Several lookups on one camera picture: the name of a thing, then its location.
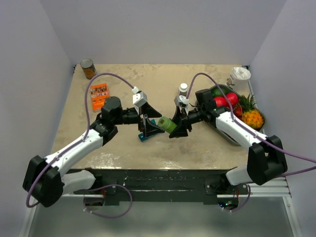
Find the orange box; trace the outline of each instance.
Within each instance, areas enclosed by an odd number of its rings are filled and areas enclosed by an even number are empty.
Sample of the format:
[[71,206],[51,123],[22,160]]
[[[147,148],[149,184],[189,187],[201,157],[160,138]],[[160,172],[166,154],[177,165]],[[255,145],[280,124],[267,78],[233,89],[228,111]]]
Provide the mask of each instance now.
[[106,99],[110,96],[108,85],[106,83],[99,85],[92,85],[90,87],[92,110],[94,112],[101,110]]

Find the beige table surface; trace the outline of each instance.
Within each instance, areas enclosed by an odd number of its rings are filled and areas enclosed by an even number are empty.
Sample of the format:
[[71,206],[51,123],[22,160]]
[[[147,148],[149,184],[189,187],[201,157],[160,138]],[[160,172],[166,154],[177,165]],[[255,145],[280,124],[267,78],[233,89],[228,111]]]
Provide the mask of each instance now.
[[[210,74],[217,82],[225,83],[231,68],[238,65],[161,65],[161,64],[97,64],[97,72],[118,74],[144,91],[148,102],[164,116],[172,118],[175,112],[174,97],[179,85],[190,84],[198,72]],[[111,76],[101,76],[94,84],[107,83],[110,95],[121,99],[123,108],[133,107],[129,86]],[[55,139],[53,152],[63,148],[86,129],[84,91],[89,80],[80,65],[76,66],[66,105]],[[192,89],[190,102],[195,102],[194,92],[209,88],[213,83],[199,76]],[[249,94],[248,88],[240,94]],[[90,118],[97,113],[91,109]],[[90,153],[74,168],[122,168],[122,169],[229,169],[245,165],[247,151],[231,145],[206,123],[193,124],[188,137],[168,138],[168,133],[159,134],[141,142],[136,124],[118,125],[118,134],[105,146]]]

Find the white cup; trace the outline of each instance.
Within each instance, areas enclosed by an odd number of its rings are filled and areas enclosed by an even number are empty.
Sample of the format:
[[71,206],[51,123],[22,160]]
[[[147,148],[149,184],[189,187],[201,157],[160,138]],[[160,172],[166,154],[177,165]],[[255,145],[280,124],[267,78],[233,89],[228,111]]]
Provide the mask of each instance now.
[[236,67],[232,68],[230,78],[227,79],[227,86],[234,91],[243,91],[251,77],[251,73],[246,68]]

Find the tin can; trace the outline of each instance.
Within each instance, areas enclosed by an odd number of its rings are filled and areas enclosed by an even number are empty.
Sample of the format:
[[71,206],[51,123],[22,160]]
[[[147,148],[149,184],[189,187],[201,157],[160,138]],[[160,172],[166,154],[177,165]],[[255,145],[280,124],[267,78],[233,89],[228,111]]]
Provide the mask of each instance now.
[[97,75],[97,71],[93,65],[93,61],[89,58],[83,59],[80,62],[80,66],[84,72],[84,75],[87,79],[92,79],[95,75]]

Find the pineapple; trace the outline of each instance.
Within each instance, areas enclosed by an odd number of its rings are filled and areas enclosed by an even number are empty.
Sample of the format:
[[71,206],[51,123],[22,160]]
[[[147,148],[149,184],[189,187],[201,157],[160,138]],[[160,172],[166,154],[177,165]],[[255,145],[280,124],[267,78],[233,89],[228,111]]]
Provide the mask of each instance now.
[[264,121],[260,112],[254,107],[256,104],[254,97],[250,97],[250,95],[245,97],[243,95],[241,96],[239,103],[243,111],[241,120],[253,129],[259,130],[262,127]]

